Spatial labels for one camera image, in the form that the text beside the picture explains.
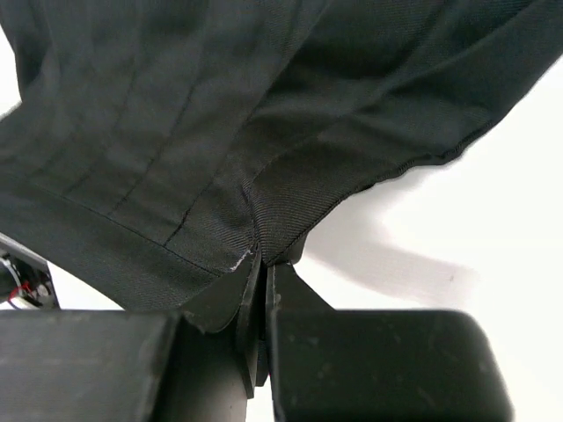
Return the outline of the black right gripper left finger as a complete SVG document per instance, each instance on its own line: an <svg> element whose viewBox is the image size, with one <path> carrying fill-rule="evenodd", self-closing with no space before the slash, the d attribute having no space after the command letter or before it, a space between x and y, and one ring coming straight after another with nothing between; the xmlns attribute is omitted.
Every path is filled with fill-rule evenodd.
<svg viewBox="0 0 563 422"><path fill-rule="evenodd" d="M2 420L244 420L259 278L253 253L184 309L3 311Z"/></svg>

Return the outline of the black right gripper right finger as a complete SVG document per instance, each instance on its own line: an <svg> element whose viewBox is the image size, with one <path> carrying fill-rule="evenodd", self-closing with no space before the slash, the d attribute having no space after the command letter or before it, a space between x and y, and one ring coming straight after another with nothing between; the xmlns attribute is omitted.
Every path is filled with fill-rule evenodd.
<svg viewBox="0 0 563 422"><path fill-rule="evenodd" d="M267 271L279 421L509 421L488 338L445 309L336 310L289 264Z"/></svg>

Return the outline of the black pleated skirt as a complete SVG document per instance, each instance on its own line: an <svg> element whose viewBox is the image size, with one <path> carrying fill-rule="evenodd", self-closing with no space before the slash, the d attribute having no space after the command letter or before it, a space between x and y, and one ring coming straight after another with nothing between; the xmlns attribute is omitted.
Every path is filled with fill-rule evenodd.
<svg viewBox="0 0 563 422"><path fill-rule="evenodd" d="M1 231L174 309L440 165L561 56L559 1L4 1Z"/></svg>

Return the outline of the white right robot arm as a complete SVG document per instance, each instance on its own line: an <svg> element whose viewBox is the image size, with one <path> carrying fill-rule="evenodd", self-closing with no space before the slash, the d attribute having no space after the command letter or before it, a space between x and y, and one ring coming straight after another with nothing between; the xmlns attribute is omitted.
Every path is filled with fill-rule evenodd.
<svg viewBox="0 0 563 422"><path fill-rule="evenodd" d="M4 421L509 421L489 341L452 310L336 310L291 262L246 257L182 311L64 311L46 261L1 243Z"/></svg>

